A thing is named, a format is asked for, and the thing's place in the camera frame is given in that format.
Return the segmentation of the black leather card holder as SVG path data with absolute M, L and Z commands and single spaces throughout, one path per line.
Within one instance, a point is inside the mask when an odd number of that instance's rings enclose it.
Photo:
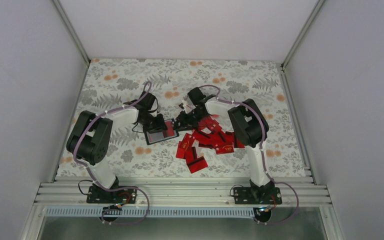
M 166 119 L 165 121 L 172 121 L 172 126 L 173 126 L 173 123 L 175 122 L 173 118 Z M 170 139 L 174 139 L 174 138 L 177 138 L 179 136 L 179 132 L 177 130 L 174 130 L 176 132 L 176 136 L 164 137 L 163 136 L 163 131 L 164 130 L 159 131 L 159 132 L 154 132 L 154 133 L 150 133 L 148 131 L 145 131 L 144 132 L 144 136 L 145 136 L 146 144 L 147 145 L 152 145 L 152 144 L 156 144 L 156 143 L 159 143 L 159 142 L 163 142 L 163 141 L 167 141 L 167 140 L 170 140 Z

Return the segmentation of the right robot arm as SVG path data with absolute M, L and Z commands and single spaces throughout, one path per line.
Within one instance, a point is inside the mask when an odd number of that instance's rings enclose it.
M 210 115 L 228 118 L 234 136 L 245 146 L 248 155 L 251 167 L 250 182 L 253 187 L 250 191 L 251 198 L 258 204 L 264 203 L 270 197 L 267 186 L 272 182 L 264 157 L 269 125 L 256 102 L 251 98 L 239 102 L 222 99 L 218 94 L 205 95 L 199 87 L 190 90 L 187 97 L 193 108 L 186 111 L 185 106 L 181 107 L 182 111 L 175 118 L 173 129 L 197 129 L 201 126 L 199 122 Z

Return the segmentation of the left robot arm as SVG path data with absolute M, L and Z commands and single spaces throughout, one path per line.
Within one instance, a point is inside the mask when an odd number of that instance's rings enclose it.
M 142 92 L 139 99 L 96 114 L 82 111 L 69 135 L 66 149 L 76 163 L 88 171 L 94 185 L 100 188 L 99 196 L 111 203 L 119 197 L 118 178 L 105 160 L 112 130 L 116 127 L 141 124 L 146 132 L 167 130 L 164 117 L 157 113 L 158 99 L 149 92 Z

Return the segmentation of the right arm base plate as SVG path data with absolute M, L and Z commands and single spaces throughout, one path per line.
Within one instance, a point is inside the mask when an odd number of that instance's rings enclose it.
M 251 187 L 234 187 L 231 195 L 236 205 L 281 205 L 282 194 L 278 187 L 271 189 L 268 193 L 253 194 Z

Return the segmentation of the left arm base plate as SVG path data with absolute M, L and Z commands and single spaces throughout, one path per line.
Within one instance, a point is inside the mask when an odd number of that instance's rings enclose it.
M 136 189 L 129 188 L 111 192 L 92 185 L 88 190 L 86 202 L 88 204 L 134 204 L 136 196 Z

